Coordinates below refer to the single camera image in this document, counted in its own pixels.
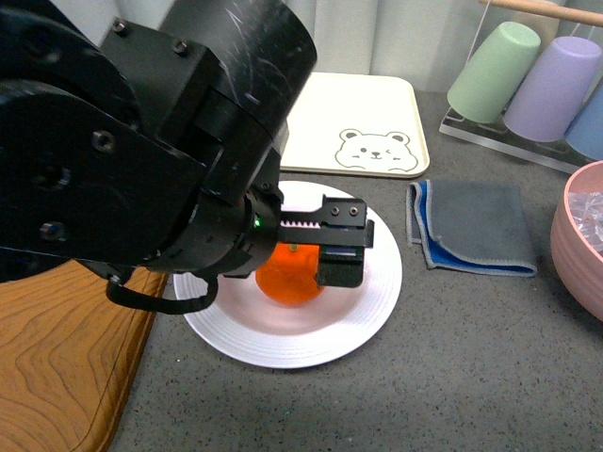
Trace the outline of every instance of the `white curtain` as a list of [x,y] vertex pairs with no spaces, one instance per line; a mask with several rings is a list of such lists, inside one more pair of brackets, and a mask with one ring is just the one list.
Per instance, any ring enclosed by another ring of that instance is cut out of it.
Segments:
[[[100,42],[114,16],[157,27],[174,0],[53,1],[89,38]],[[449,89],[463,68],[484,11],[478,0],[285,1],[314,38],[317,71],[391,75],[417,90],[440,92]],[[555,2],[603,12],[600,0]],[[490,7],[478,44],[512,14]],[[571,28],[563,24],[560,34]],[[582,27],[579,34],[589,32]],[[594,38],[602,43],[603,30],[597,29]]]

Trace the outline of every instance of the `wooden rod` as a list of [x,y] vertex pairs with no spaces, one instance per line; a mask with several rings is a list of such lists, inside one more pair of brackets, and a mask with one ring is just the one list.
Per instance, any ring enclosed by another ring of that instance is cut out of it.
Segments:
[[[478,1],[483,5],[488,3],[488,0]],[[554,3],[534,2],[531,0],[491,0],[490,5],[537,14],[539,16],[552,17],[562,21],[575,22],[577,24],[603,26],[603,14],[584,11],[582,9],[560,7]]]

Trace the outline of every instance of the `folded napkin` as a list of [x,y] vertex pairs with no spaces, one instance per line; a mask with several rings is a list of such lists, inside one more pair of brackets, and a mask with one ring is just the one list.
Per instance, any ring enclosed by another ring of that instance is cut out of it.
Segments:
[[431,181],[406,194],[408,243],[420,244],[429,268],[500,276],[534,276],[536,256],[519,187]]

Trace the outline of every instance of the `cup rack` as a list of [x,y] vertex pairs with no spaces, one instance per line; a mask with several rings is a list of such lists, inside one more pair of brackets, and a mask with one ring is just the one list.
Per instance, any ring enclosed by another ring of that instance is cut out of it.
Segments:
[[[550,3],[531,0],[478,0],[478,2],[487,6],[512,9],[577,24],[603,26],[603,14]],[[563,139],[552,143],[539,143],[517,136],[507,129],[502,116],[494,123],[479,124],[463,118],[450,108],[442,119],[439,130],[443,134],[568,173],[593,162],[592,159],[574,151]]]

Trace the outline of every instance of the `bear cartoon print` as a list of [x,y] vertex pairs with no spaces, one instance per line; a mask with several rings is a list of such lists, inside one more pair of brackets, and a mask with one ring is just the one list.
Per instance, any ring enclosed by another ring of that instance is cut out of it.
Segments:
[[335,160],[344,168],[408,172],[418,165],[418,159],[407,146],[410,139],[402,132],[363,135],[358,130],[346,129],[339,136],[343,143],[335,153]]

